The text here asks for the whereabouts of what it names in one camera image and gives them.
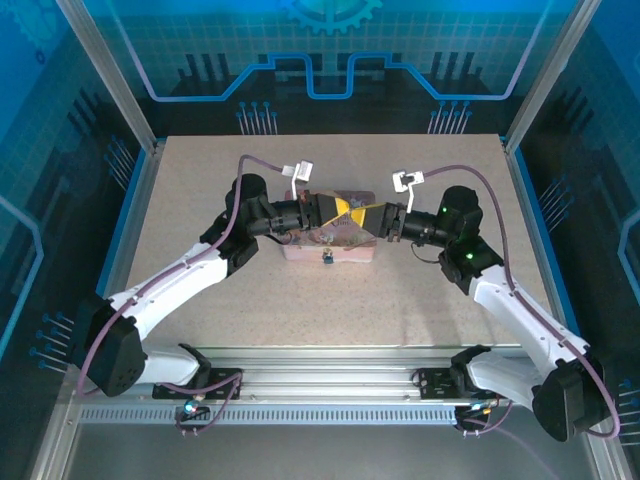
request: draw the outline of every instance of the glass wall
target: glass wall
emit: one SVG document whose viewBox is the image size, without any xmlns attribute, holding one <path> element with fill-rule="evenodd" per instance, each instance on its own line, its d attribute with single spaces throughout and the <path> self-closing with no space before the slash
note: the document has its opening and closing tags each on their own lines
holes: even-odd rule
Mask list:
<svg viewBox="0 0 640 480">
<path fill-rule="evenodd" d="M 0 476 L 22 478 L 139 147 L 55 2 L 0 2 L 0 43 Z"/>
<path fill-rule="evenodd" d="M 521 148 L 583 336 L 640 443 L 640 4 L 603 0 Z"/>
<path fill-rule="evenodd" d="M 574 4 L 87 2 L 158 136 L 504 134 Z"/>
</svg>

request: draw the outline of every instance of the beige work surface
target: beige work surface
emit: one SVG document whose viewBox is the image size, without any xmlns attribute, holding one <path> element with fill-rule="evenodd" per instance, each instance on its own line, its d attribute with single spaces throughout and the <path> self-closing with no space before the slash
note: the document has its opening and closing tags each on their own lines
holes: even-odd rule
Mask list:
<svg viewBox="0 0 640 480">
<path fill-rule="evenodd" d="M 453 163 L 479 169 L 497 191 L 514 276 L 548 308 L 542 279 L 496 135 L 315 135 L 170 137 L 135 254 L 133 286 L 184 254 L 224 208 L 224 197 L 249 153 L 276 165 L 315 163 L 310 189 L 372 190 L 377 201 L 405 202 L 391 173 Z M 269 199 L 281 200 L 288 179 L 248 162 Z M 416 189 L 414 208 L 434 212 L 451 185 L 474 188 L 484 211 L 481 234 L 502 252 L 489 195 L 467 172 L 445 173 Z M 194 346 L 357 346 L 514 344 L 509 333 L 453 284 L 437 265 L 413 257 L 409 242 L 379 241 L 370 264 L 285 260 L 259 239 L 260 251 L 222 283 L 192 298 L 149 336 Z M 433 247 L 418 249 L 436 258 Z"/>
</svg>

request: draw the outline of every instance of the small box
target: small box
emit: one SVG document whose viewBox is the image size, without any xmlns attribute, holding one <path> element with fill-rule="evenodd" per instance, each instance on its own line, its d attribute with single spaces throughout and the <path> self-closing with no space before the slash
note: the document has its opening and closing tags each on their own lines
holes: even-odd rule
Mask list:
<svg viewBox="0 0 640 480">
<path fill-rule="evenodd" d="M 351 208 L 364 207 L 375 203 L 375 194 L 368 191 L 323 190 L 312 191 L 349 202 Z M 291 191 L 285 194 L 285 200 L 291 200 Z M 368 263 L 373 260 L 377 239 L 363 230 L 351 217 L 343 215 L 328 225 L 309 231 L 294 230 L 291 238 L 282 238 L 288 242 L 283 246 L 287 260 L 302 260 L 332 264 L 338 262 Z"/>
</svg>

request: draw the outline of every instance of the white connector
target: white connector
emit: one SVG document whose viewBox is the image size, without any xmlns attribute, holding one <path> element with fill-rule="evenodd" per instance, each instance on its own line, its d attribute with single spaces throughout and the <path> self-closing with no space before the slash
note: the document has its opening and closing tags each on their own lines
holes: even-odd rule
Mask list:
<svg viewBox="0 0 640 480">
<path fill-rule="evenodd" d="M 424 174 L 421 171 L 407 173 L 406 170 L 398 170 L 392 175 L 393 188 L 396 193 L 403 193 L 409 190 L 409 203 L 407 204 L 407 213 L 411 213 L 413 207 L 413 186 L 424 183 Z"/>
<path fill-rule="evenodd" d="M 291 197 L 293 200 L 298 199 L 298 192 L 296 191 L 296 182 L 308 182 L 311 178 L 311 170 L 313 169 L 313 162 L 309 160 L 302 160 L 296 163 L 295 167 L 285 165 L 282 167 L 282 175 L 285 177 L 291 177 Z"/>
</svg>

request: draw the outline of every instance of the gear logo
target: gear logo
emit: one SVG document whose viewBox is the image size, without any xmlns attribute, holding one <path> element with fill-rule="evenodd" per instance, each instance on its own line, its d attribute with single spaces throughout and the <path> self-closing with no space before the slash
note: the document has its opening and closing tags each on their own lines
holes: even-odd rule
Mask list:
<svg viewBox="0 0 640 480">
<path fill-rule="evenodd" d="M 42 49 L 58 29 L 54 0 L 0 0 L 0 13 L 10 13 L 20 31 Z"/>
<path fill-rule="evenodd" d="M 336 31 L 346 34 L 349 27 L 359 28 L 363 20 L 371 20 L 382 0 L 281 0 L 281 4 L 301 28 L 309 27 L 315 35 L 333 35 Z"/>
</svg>

